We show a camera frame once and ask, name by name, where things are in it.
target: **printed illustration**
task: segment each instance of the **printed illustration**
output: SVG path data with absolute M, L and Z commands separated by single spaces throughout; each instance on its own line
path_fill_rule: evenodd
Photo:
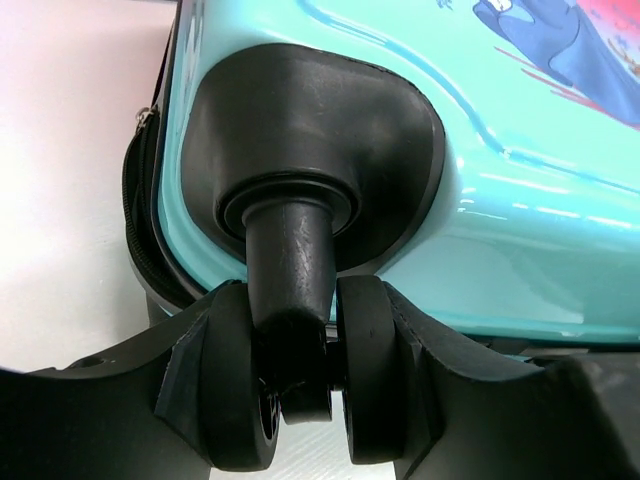
M 473 11 L 553 94 L 640 130 L 640 0 L 480 0 Z

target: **black wheel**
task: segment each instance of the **black wheel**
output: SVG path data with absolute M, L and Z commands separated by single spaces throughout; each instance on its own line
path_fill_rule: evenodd
M 351 462 L 364 465 L 395 460 L 403 449 L 404 405 L 386 289 L 375 276 L 343 277 L 338 280 L 337 295 Z
M 155 327 L 169 318 L 169 314 L 165 312 L 160 305 L 154 302 L 149 295 L 147 295 L 147 314 L 149 315 L 150 327 Z
M 255 472 L 271 465 L 280 406 L 265 381 L 247 286 L 229 285 L 211 307 L 202 350 L 200 410 L 209 457 L 231 472 Z

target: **zipper pull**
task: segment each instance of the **zipper pull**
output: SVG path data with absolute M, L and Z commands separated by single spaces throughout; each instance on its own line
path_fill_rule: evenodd
M 146 126 L 147 120 L 153 113 L 153 108 L 149 107 L 143 107 L 138 110 L 138 113 L 136 113 L 136 132 L 139 132 Z

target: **white background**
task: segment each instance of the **white background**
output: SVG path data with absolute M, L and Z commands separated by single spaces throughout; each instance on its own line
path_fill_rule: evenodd
M 147 325 L 144 294 L 128 263 L 120 175 L 174 8 L 0 0 L 5 368 L 62 368 Z M 333 423 L 283 427 L 268 472 L 211 478 L 392 479 L 391 465 L 350 465 L 341 410 L 336 396 Z

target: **white floor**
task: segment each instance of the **white floor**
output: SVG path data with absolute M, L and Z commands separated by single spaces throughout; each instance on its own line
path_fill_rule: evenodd
M 120 172 L 174 8 L 0 0 L 3 367 L 65 367 L 146 326 L 127 259 Z M 333 423 L 283 428 L 268 472 L 211 479 L 392 479 L 391 465 L 350 465 L 335 400 Z

